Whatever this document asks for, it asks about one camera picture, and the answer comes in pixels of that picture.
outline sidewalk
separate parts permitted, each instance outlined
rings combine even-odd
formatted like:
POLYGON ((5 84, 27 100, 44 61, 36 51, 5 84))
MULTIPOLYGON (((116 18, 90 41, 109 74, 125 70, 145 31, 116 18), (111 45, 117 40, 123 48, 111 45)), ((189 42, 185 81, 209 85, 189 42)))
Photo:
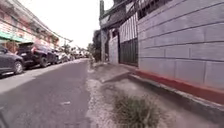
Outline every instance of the sidewalk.
POLYGON ((94 72, 89 74, 87 88, 91 94, 89 103, 89 117, 101 128, 107 126, 114 128, 116 125, 111 119, 113 109, 113 96, 118 91, 126 95, 154 100, 155 104, 165 113, 166 118, 159 122, 158 128, 219 128, 214 120, 208 120, 198 113, 188 111, 185 104, 179 102, 184 98, 177 97, 171 91, 164 91, 152 83, 142 82, 138 76, 121 67, 109 64, 96 64, 94 72))

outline gray tiled wall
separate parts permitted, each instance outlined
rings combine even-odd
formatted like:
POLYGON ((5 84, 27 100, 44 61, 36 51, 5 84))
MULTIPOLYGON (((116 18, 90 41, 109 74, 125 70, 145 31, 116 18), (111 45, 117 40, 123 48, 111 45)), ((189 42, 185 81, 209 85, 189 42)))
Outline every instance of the gray tiled wall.
POLYGON ((224 89, 224 0, 172 0, 138 22, 139 68, 224 89))

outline concrete ground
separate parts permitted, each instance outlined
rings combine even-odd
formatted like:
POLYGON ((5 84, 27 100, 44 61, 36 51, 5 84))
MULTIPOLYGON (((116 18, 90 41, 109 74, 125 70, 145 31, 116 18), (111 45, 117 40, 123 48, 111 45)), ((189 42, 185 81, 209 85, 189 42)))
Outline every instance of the concrete ground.
POLYGON ((120 91, 131 97, 154 102, 164 114, 160 119, 158 128, 219 128, 219 125, 185 110, 181 104, 170 101, 128 78, 120 79, 117 77, 125 76, 124 74, 128 74, 126 69, 103 65, 98 66, 88 79, 87 86, 91 95, 89 117, 92 121, 97 122, 99 128, 115 128, 117 126, 111 120, 114 102, 112 99, 120 91))
POLYGON ((87 61, 75 60, 0 79, 0 109, 10 128, 89 128, 87 61))

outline shrub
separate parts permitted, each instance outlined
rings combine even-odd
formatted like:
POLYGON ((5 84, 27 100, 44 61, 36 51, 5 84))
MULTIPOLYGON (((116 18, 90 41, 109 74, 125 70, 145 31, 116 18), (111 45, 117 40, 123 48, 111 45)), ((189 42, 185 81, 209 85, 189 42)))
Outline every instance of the shrub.
POLYGON ((115 97, 113 119, 120 128, 156 128, 159 109, 152 101, 119 95, 115 97))

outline car wheel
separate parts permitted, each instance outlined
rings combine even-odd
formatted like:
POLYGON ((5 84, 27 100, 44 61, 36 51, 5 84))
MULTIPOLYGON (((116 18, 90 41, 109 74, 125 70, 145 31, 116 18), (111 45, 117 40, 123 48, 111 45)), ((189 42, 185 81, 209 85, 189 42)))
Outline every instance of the car wheel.
POLYGON ((21 74, 23 73, 23 64, 20 61, 16 61, 14 64, 14 73, 21 74))
POLYGON ((40 67, 46 68, 47 67, 47 58, 46 57, 41 57, 40 58, 40 67))

